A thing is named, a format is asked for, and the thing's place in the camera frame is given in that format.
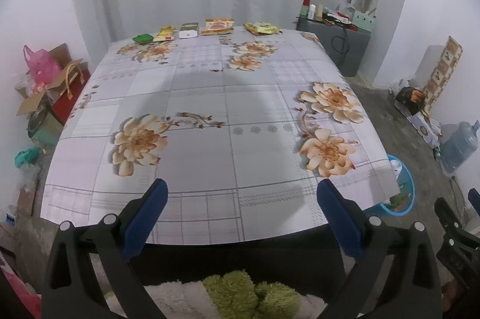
screw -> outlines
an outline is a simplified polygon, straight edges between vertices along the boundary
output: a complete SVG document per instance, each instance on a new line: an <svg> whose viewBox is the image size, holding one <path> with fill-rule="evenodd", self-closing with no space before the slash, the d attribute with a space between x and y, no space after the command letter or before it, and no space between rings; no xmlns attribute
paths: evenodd
<svg viewBox="0 0 480 319"><path fill-rule="evenodd" d="M64 221L60 225L60 230L67 231L70 228L70 222Z"/></svg>
<svg viewBox="0 0 480 319"><path fill-rule="evenodd" d="M114 224L115 222L117 221L117 215L113 214L113 213L109 213L107 216L105 216L103 218L103 222L106 224L106 225L112 225Z"/></svg>
<svg viewBox="0 0 480 319"><path fill-rule="evenodd" d="M368 219L371 225L379 226L382 224L382 220L378 216L370 216Z"/></svg>
<svg viewBox="0 0 480 319"><path fill-rule="evenodd" d="M414 226L419 231L425 231L425 226L421 222L415 222Z"/></svg>

red bag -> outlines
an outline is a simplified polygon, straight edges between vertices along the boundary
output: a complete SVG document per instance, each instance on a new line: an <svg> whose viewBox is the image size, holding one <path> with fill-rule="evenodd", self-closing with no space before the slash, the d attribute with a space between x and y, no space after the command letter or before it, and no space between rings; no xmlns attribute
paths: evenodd
<svg viewBox="0 0 480 319"><path fill-rule="evenodd" d="M78 73L80 76L76 76L73 80L69 79L69 74L71 70L77 67ZM76 63L70 63L66 67L65 74L65 90L60 96L60 98L52 105L52 109L59 118L59 120L65 124L70 116L70 112L73 109L78 97L82 94L83 87L85 82L90 78L90 72L88 70L82 71Z"/></svg>

table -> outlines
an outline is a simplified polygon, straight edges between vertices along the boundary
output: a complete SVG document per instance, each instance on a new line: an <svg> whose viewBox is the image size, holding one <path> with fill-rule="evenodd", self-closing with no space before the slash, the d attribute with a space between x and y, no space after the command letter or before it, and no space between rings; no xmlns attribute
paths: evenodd
<svg viewBox="0 0 480 319"><path fill-rule="evenodd" d="M112 44L66 123L41 216L97 223L159 177L169 201L149 243L248 241L325 224L315 191L326 176L363 209L398 193L373 125L314 35L128 39Z"/></svg>

concrete floor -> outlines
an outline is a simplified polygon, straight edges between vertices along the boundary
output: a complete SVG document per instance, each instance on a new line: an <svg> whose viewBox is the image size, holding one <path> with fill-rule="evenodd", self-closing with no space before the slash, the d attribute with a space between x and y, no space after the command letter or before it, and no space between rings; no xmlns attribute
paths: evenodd
<svg viewBox="0 0 480 319"><path fill-rule="evenodd" d="M444 197L455 209L455 197L447 177L445 177L438 163L433 159L432 151L412 125L393 106L393 101L387 91L372 90L362 87L354 79L349 79L352 88L363 104L368 116L375 126L380 139L388 154L401 159L410 170L417 189L416 203L412 211L400 218L386 217L385 222L392 226L409 228L415 221L421 221L429 232L435 253L441 246L443 229L434 213L434 202L438 197ZM43 177L50 163L49 157L44 157ZM34 216L17 218L18 239L20 241L17 252L17 268L26 282L29 282L38 293L42 292L45 269L50 248L54 239L57 225L40 219L40 204L43 187L40 185L35 199ZM458 197L458 204L463 204ZM346 271L353 266L351 258L344 258ZM98 258L94 259L95 270L101 271ZM388 266L382 272L386 278ZM439 264L442 284L452 276ZM106 280L101 279L102 289L107 289ZM375 301L378 293L373 291Z"/></svg>

blue bucket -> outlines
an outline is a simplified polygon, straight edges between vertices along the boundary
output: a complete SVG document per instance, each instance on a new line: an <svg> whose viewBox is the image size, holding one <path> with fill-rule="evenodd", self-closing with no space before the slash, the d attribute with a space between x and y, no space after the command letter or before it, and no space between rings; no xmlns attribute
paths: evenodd
<svg viewBox="0 0 480 319"><path fill-rule="evenodd" d="M405 164L402 161L400 161L400 159L390 154L387 154L387 156L389 161L392 161L392 160L399 161L400 164L402 165L402 171L398 176L397 182L399 184L403 183L403 187L400 189L401 193L410 194L410 203L406 205L405 206L406 208L401 212L394 212L388 209L388 207L385 204L380 203L363 211L367 216L372 216L372 215L404 216L411 211L411 209L413 208L413 204L415 203L415 184L413 183L413 178L412 178L412 175L410 174L409 169L407 169Z"/></svg>

